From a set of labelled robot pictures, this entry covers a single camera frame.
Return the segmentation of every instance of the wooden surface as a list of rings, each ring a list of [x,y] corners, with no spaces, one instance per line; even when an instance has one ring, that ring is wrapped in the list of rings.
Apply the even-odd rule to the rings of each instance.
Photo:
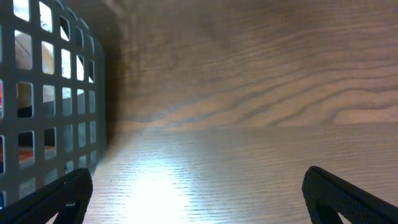
[[[398,3],[69,3],[107,59],[86,223],[309,223],[311,165],[398,205]]]

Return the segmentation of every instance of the wooden floor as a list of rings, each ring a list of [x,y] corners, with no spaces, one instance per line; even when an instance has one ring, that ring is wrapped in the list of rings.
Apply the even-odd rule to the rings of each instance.
[[[106,52],[85,223],[309,223],[320,166],[398,205],[398,3],[69,1]]]

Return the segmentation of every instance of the dark wood stain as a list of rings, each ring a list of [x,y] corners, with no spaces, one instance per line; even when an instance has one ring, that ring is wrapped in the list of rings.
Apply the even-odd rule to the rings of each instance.
[[[106,52],[86,223],[308,223],[317,165],[398,205],[398,3],[76,0]]]

